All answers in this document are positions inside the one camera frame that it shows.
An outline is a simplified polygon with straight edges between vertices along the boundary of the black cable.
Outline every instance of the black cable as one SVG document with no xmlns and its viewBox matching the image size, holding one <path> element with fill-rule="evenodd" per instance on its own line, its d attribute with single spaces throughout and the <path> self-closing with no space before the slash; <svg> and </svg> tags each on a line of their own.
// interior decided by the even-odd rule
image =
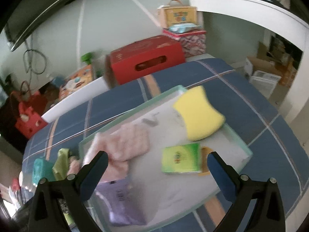
<svg viewBox="0 0 309 232">
<path fill-rule="evenodd" d="M 27 50 L 23 54 L 23 62 L 24 62 L 25 72 L 26 73 L 30 72 L 30 77 L 29 77 L 29 82 L 28 82 L 29 83 L 29 89 L 26 92 L 24 92 L 24 93 L 27 93 L 29 90 L 31 90 L 30 85 L 31 85 L 31 80 L 32 80 L 32 74 L 35 74 L 35 75 L 38 76 L 38 75 L 41 75 L 46 70 L 46 68 L 47 68 L 47 58 L 42 52 L 38 51 L 37 49 L 33 49 L 33 37 L 32 37 L 32 35 L 30 37 L 30 47 L 28 45 L 27 40 L 25 40 L 25 45 L 26 45 Z M 34 52 L 41 55 L 44 59 L 44 68 L 41 72 L 35 71 L 33 66 L 32 66 L 33 53 Z"/>
</svg>

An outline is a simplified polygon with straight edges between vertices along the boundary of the blue gripper pad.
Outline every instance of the blue gripper pad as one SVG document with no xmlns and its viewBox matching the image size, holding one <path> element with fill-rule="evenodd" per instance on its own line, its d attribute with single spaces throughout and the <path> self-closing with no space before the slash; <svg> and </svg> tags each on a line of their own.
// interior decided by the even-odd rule
<svg viewBox="0 0 309 232">
<path fill-rule="evenodd" d="M 207 166 L 225 199 L 234 203 L 240 184 L 238 173 L 232 166 L 227 165 L 216 152 L 211 152 L 207 156 Z"/>
<path fill-rule="evenodd" d="M 84 165 L 77 174 L 77 188 L 79 188 L 82 202 L 90 199 L 103 173 L 109 165 L 109 157 L 106 152 L 99 151 L 92 161 Z"/>
</svg>

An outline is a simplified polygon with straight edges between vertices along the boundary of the white shelf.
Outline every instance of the white shelf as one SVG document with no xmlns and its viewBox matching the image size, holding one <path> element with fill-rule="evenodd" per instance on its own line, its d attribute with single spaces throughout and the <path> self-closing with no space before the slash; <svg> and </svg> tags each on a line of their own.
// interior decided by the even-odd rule
<svg viewBox="0 0 309 232">
<path fill-rule="evenodd" d="M 303 51 L 296 78 L 279 112 L 290 123 L 309 99 L 309 25 L 291 12 L 264 0 L 189 0 L 198 11 L 240 18 L 275 32 Z"/>
<path fill-rule="evenodd" d="M 198 11 L 237 17 L 269 29 L 302 51 L 309 25 L 291 12 L 263 0 L 189 0 Z"/>
<path fill-rule="evenodd" d="M 91 83 L 81 87 L 77 91 L 68 95 L 66 98 L 61 100 L 54 107 L 49 109 L 42 115 L 42 118 L 47 122 L 51 123 L 61 115 L 67 113 L 73 108 L 85 103 L 86 101 L 102 94 L 109 90 L 109 86 L 103 77 L 97 78 Z"/>
</svg>

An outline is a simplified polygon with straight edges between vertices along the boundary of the red box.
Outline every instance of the red box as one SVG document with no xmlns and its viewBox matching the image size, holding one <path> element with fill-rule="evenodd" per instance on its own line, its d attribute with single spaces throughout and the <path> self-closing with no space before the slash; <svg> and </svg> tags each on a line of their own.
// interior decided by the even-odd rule
<svg viewBox="0 0 309 232">
<path fill-rule="evenodd" d="M 178 41 L 158 35 L 111 52 L 111 66 L 119 84 L 185 62 Z"/>
<path fill-rule="evenodd" d="M 194 30 L 185 33 L 175 33 L 163 29 L 162 33 L 163 35 L 166 35 L 180 42 L 184 57 L 186 58 L 206 53 L 205 41 L 207 32 L 205 30 Z"/>
</svg>

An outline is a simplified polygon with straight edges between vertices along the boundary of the purple package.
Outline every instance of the purple package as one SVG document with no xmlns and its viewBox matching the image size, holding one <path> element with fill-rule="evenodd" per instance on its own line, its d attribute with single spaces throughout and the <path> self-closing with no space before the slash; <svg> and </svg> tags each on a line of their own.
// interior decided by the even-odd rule
<svg viewBox="0 0 309 232">
<path fill-rule="evenodd" d="M 109 221 L 113 226 L 145 225 L 141 211 L 133 202 L 130 194 L 131 185 L 128 178 L 99 183 L 95 189 L 109 210 Z"/>
</svg>

